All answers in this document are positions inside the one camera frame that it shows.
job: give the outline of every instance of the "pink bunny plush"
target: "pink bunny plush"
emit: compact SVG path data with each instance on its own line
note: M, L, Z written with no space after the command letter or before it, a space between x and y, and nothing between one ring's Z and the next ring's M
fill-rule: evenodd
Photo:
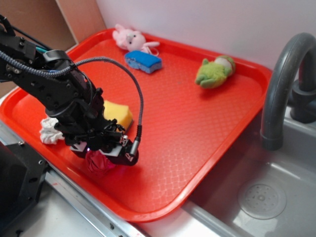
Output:
M159 45L159 42L156 41L146 42L145 37L142 33L140 33L140 31L126 29L119 24L115 25L115 30L113 31L112 36L118 47L130 52L139 50L144 53L152 54L150 47L156 47Z

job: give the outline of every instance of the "sink drain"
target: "sink drain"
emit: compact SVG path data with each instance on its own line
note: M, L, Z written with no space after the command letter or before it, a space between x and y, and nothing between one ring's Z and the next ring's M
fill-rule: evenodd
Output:
M267 220L283 212L286 206L286 195L270 180L251 180L239 190L238 202L249 216Z

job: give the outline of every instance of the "sink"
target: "sink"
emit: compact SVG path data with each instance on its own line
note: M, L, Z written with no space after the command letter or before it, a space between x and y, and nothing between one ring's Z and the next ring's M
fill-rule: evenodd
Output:
M190 195L209 222L242 237L316 234L316 128L284 120L284 144L260 144L261 114Z

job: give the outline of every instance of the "orange tray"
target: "orange tray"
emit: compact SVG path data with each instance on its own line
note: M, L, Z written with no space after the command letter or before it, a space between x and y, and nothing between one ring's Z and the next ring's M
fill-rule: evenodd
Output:
M74 61L106 56L127 66L112 29L93 35L69 52ZM53 166L130 222L159 219L179 207L245 127L262 109L271 72L235 58L236 73L217 89L194 83L203 58L219 54L145 35L159 41L163 68L152 74L130 68L144 94L143 136L135 166L117 166L99 178L63 141L44 145L40 121L44 106L21 89L0 107L0 119ZM104 90L103 97L130 107L135 121L139 96L130 77L109 63L80 66ZM136 134L135 122L128 136Z

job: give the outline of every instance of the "faucet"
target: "faucet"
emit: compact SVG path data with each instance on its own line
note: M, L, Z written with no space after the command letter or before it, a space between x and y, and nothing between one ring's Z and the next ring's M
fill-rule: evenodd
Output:
M262 146L277 150L283 145L286 106L294 120L316 120L316 39L308 33L295 35L284 47L268 86L261 121Z

